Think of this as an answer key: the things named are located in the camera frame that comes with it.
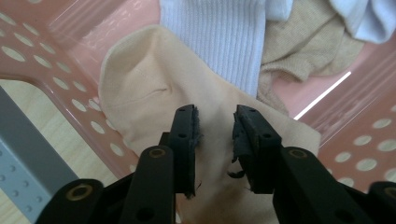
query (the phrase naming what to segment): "fabric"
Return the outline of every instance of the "fabric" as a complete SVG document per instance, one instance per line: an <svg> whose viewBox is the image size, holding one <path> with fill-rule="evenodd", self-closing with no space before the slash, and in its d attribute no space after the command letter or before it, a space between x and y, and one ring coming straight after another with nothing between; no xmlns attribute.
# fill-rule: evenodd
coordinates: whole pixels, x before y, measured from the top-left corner
<svg viewBox="0 0 396 224"><path fill-rule="evenodd" d="M184 223L277 223L272 196L255 195L245 178L227 175L236 105L259 110L283 146L318 152L316 131L238 90L161 25L124 37L108 52L99 96L106 117L138 155L170 131L179 107L198 107L203 137L195 150L195 174L196 187L201 185L191 200L177 196Z"/></svg>
<svg viewBox="0 0 396 224"><path fill-rule="evenodd" d="M354 62L363 45L346 32L327 0L295 1L287 21L267 22L258 99L288 114L271 89L274 78L303 82L312 75L336 75Z"/></svg>
<svg viewBox="0 0 396 224"><path fill-rule="evenodd" d="M161 25L173 31L206 64L256 96L266 12L286 20L290 0L161 0Z"/></svg>
<svg viewBox="0 0 396 224"><path fill-rule="evenodd" d="M396 28L395 0L330 0L348 31L360 40L381 44Z"/></svg>

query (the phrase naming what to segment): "light blue sock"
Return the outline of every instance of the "light blue sock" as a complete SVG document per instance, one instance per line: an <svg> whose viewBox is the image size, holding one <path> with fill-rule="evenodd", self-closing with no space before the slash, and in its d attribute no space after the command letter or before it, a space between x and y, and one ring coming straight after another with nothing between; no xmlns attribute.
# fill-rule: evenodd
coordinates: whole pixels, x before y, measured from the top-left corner
<svg viewBox="0 0 396 224"><path fill-rule="evenodd" d="M214 72L256 97L265 0L161 0L161 25Z"/></svg>

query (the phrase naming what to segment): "light wood surface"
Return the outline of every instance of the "light wood surface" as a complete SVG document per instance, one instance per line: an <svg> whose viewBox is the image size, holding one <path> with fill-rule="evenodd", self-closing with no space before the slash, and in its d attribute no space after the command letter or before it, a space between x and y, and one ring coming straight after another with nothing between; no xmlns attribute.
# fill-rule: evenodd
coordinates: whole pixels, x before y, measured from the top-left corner
<svg viewBox="0 0 396 224"><path fill-rule="evenodd" d="M117 180L41 90L20 81L0 80L0 86L79 178L98 179L105 186ZM29 223L2 190L0 223Z"/></svg>

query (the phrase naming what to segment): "beige fabric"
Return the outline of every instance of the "beige fabric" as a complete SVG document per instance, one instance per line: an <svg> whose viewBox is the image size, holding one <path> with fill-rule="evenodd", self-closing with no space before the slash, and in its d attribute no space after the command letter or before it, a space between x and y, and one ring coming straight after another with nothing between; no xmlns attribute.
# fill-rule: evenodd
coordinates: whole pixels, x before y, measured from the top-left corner
<svg viewBox="0 0 396 224"><path fill-rule="evenodd" d="M271 91L274 77L306 81L336 75L353 63L363 44L347 33L327 0L294 1L287 21L267 22L258 99L287 114Z"/></svg>
<svg viewBox="0 0 396 224"><path fill-rule="evenodd" d="M214 74L176 36L153 25L123 38L107 54L99 96L114 127L140 153L170 131L177 108L195 104L204 136L196 148L196 186L191 200L177 196L184 223L277 223L272 196L255 195L245 178L227 176L233 157L236 105L259 110L284 146L318 152L319 134L264 105Z"/></svg>

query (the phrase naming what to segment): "pink laundry basket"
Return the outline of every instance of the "pink laundry basket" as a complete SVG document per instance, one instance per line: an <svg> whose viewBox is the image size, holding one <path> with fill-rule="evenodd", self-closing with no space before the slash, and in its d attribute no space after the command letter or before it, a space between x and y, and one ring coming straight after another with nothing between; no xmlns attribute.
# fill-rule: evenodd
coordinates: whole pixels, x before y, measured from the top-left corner
<svg viewBox="0 0 396 224"><path fill-rule="evenodd" d="M158 0L1 1L0 78L30 82L46 93L114 175L123 177L138 158L101 111L100 67L111 46L158 23L159 15ZM300 121L322 133L319 158L356 189L396 181L395 59L396 36L366 45L338 76L275 83L292 117L312 107Z"/></svg>

